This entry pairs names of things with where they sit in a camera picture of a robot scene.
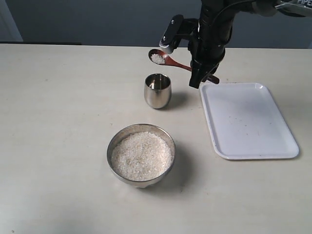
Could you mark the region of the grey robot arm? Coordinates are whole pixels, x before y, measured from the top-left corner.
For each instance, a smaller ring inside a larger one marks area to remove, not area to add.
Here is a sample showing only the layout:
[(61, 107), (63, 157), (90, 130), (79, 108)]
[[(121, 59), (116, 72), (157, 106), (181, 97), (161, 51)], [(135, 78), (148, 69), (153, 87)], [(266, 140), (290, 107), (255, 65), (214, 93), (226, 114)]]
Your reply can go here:
[(225, 56), (225, 46), (233, 32), (233, 21), (239, 12), (274, 16), (277, 12), (291, 17), (310, 17), (312, 8), (301, 0), (203, 0), (197, 30), (189, 43), (192, 74), (189, 86), (198, 88), (201, 82), (219, 84), (214, 77)]

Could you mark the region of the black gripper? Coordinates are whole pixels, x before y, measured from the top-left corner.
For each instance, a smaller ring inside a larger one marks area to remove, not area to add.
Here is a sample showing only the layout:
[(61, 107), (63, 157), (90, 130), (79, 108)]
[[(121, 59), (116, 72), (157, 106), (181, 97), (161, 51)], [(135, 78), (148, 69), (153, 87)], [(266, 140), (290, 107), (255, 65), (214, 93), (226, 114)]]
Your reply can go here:
[(203, 0), (194, 41), (189, 43), (192, 55), (189, 86), (199, 88), (202, 82), (220, 83), (215, 76), (225, 55), (225, 45), (232, 36), (235, 17), (232, 0)]

